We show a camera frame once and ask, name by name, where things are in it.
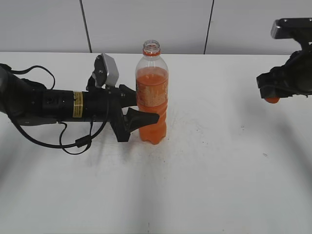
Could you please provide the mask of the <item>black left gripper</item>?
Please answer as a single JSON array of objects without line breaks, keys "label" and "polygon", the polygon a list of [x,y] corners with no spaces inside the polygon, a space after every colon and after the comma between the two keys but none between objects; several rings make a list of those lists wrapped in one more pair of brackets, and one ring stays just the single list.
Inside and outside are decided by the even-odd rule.
[{"label": "black left gripper", "polygon": [[86,121],[101,122],[100,128],[91,139],[97,137],[109,123],[118,142],[127,142],[130,133],[152,124],[158,123],[159,114],[147,113],[128,108],[126,114],[123,108],[137,106],[136,91],[124,84],[119,87],[108,86],[105,89],[91,88],[83,93],[83,118]]}]

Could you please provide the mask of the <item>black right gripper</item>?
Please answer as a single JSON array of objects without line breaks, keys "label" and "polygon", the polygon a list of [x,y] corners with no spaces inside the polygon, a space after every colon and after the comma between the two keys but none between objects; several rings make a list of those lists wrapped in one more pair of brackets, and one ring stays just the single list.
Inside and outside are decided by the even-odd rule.
[{"label": "black right gripper", "polygon": [[293,52],[285,64],[256,77],[262,99],[312,94],[312,42],[296,40],[300,51]]}]

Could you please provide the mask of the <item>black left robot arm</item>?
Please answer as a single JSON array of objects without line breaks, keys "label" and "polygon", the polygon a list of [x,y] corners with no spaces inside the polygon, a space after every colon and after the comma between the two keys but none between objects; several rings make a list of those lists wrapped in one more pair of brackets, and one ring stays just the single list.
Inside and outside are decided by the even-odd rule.
[{"label": "black left robot arm", "polygon": [[99,88],[90,77],[87,91],[55,90],[16,76],[21,74],[0,66],[0,111],[19,130],[58,122],[108,122],[117,141],[127,142],[132,131],[159,120],[159,114],[133,109],[136,92],[125,85]]}]

